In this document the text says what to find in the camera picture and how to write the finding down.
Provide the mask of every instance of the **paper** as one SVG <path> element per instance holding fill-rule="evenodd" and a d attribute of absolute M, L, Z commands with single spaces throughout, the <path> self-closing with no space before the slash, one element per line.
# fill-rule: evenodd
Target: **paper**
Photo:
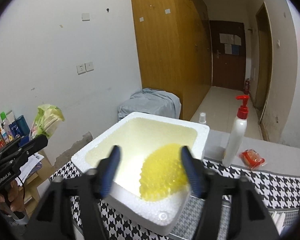
<path fill-rule="evenodd" d="M 225 54 L 232 54 L 231 44 L 225 44 Z"/>
<path fill-rule="evenodd" d="M 231 45 L 232 47 L 232 55 L 239 55 L 239 45 Z"/>
<path fill-rule="evenodd" d="M 219 33 L 220 43 L 228 43 L 228 34 Z"/>
<path fill-rule="evenodd" d="M 25 182 L 28 178 L 28 175 L 32 171 L 32 169 L 44 158 L 44 156 L 40 155 L 39 153 L 35 153 L 34 155 L 31 155 L 28 158 L 28 162 L 20 167 L 21 174 L 19 175 L 19 178 L 22 180 L 22 182 Z M 21 181 L 16 178 L 16 181 L 18 183 L 18 186 L 22 186 Z"/>
<path fill-rule="evenodd" d="M 234 44 L 241 46 L 241 38 L 238 35 L 234 36 Z"/>
<path fill-rule="evenodd" d="M 219 33 L 220 43 L 234 44 L 233 34 Z"/>

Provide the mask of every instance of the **small spray bottle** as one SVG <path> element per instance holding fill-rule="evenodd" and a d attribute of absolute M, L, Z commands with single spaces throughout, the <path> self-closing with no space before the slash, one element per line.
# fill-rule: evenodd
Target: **small spray bottle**
<path fill-rule="evenodd" d="M 8 144 L 10 142 L 10 139 L 9 139 L 9 136 L 6 133 L 6 131 L 4 130 L 3 125 L 1 123 L 0 123 L 0 128 L 1 128 L 1 132 L 0 133 L 2 135 L 2 138 L 3 138 L 4 142 L 6 144 Z"/>
<path fill-rule="evenodd" d="M 239 147 L 242 143 L 244 133 L 247 128 L 247 117 L 248 117 L 248 95 L 237 96 L 237 100 L 242 100 L 243 103 L 238 109 L 237 117 L 234 119 L 232 130 L 229 136 L 228 144 L 226 150 L 223 154 L 222 165 L 229 167 L 237 155 Z"/>

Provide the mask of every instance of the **houndstooth tablecloth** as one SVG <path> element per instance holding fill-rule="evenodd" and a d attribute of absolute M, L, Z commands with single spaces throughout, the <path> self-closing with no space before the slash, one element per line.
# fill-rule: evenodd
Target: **houndstooth tablecloth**
<path fill-rule="evenodd" d="M 204 159 L 206 167 L 218 172 L 220 175 L 231 178 L 238 178 L 245 175 L 254 184 L 256 191 L 261 196 L 269 212 L 284 211 L 286 218 L 284 225 L 291 225 L 298 216 L 300 207 L 300 177 L 274 174 L 266 171 L 249 171 L 247 169 L 232 165 L 229 168 L 223 167 L 219 162 Z M 80 176 L 80 172 L 70 161 L 56 171 L 50 178 L 62 176 L 70 179 Z M 230 219 L 230 196 L 223 196 L 224 205 L 218 240 L 225 240 Z M 143 228 L 127 217 L 118 213 L 108 203 L 99 201 L 99 208 L 103 223 L 109 231 L 110 240 L 190 240 L 199 222 L 204 200 L 191 196 L 183 209 L 178 222 L 168 236 L 159 236 L 148 229 Z M 80 199 L 78 196 L 71 197 L 71 212 L 74 223 L 82 232 L 82 221 L 80 218 Z"/>

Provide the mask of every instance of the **brown door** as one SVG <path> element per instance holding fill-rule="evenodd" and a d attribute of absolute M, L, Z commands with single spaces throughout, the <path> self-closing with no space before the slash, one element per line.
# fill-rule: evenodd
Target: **brown door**
<path fill-rule="evenodd" d="M 243 90 L 246 73 L 246 39 L 243 23 L 210 21 L 210 28 L 213 54 L 212 85 Z"/>

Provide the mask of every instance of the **door handle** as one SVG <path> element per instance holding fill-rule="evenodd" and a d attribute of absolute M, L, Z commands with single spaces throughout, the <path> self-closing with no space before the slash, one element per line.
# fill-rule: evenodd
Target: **door handle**
<path fill-rule="evenodd" d="M 219 54 L 221 54 L 221 52 L 219 52 L 219 50 L 217 49 L 217 58 L 219 58 Z"/>

